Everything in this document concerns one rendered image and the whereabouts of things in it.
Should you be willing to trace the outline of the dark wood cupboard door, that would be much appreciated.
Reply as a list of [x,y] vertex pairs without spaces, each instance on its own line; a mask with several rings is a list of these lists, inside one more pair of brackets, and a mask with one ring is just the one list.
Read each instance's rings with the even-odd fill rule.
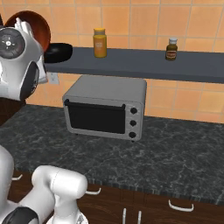
[[141,224],[177,224],[168,206],[134,206],[132,223],[137,224],[138,211],[142,211]]
[[79,203],[79,209],[87,217],[89,224],[123,224],[123,210],[126,210],[125,224],[132,222],[132,207],[116,202],[84,202]]

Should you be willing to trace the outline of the silver toaster oven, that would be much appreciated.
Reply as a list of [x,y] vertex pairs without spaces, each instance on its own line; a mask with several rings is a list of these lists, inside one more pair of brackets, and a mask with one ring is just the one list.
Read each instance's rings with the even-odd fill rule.
[[[67,129],[74,134],[111,137],[130,141],[140,140],[143,129],[146,89],[147,83],[142,79],[82,75],[62,97]],[[70,102],[98,105],[122,106],[125,104],[125,133],[116,134],[72,128],[68,108],[64,105],[66,99]],[[136,108],[137,113],[131,114],[131,108]],[[136,121],[136,126],[130,125],[131,120]],[[130,132],[135,132],[136,137],[130,138]]]

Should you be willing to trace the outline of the yellow mustard bottle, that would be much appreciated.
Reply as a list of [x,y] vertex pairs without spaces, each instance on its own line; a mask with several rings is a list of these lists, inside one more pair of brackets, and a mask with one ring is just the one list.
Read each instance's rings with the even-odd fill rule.
[[94,28],[94,56],[105,58],[107,56],[107,35],[104,28]]

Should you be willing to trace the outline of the brown bottle with white cap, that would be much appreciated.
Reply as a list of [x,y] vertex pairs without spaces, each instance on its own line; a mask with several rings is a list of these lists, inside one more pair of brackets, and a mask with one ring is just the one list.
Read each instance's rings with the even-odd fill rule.
[[176,38],[169,39],[169,44],[166,47],[165,51],[165,58],[167,60],[175,60],[177,58],[177,51],[178,51],[177,41],[178,40]]

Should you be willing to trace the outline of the black toaster oven door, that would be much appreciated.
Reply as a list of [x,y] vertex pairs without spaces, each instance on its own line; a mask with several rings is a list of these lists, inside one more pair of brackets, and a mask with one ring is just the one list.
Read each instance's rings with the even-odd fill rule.
[[125,110],[69,107],[71,127],[79,130],[93,130],[108,133],[125,133]]

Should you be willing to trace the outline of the dark wood drawer front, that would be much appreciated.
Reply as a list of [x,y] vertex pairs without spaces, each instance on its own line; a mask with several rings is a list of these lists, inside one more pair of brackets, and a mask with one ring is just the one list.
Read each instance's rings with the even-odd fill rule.
[[20,180],[12,181],[8,200],[19,202],[32,189],[32,175],[26,171],[14,171],[13,177],[23,175]]
[[89,184],[90,192],[101,192],[98,195],[85,194],[78,200],[78,205],[91,204],[101,207],[112,206],[141,206],[147,205],[148,199],[144,192],[136,192],[105,185]]
[[192,202],[187,199],[174,199],[166,196],[146,194],[147,207],[168,206],[168,200],[174,206],[189,208],[194,204],[194,210],[190,213],[171,209],[177,224],[224,224],[224,206],[216,206],[207,203]]

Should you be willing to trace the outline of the dark grey wall shelf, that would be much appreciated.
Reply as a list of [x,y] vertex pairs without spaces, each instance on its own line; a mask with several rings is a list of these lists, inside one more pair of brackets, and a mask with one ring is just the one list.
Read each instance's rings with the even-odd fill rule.
[[224,84],[223,52],[178,52],[175,60],[167,60],[164,51],[109,48],[107,56],[98,59],[92,48],[75,47],[69,60],[45,67],[63,74]]

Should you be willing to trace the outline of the pale wall socket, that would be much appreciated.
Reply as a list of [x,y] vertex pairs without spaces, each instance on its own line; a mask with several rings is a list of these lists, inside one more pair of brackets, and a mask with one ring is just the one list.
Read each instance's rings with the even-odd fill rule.
[[53,85],[59,85],[59,77],[57,73],[48,73],[48,82]]

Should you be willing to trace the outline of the dark wood cabinet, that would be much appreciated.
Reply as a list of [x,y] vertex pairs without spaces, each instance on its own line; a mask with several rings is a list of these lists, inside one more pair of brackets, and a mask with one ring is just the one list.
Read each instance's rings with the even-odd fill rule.
[[25,101],[0,98],[0,126],[16,114],[25,104]]

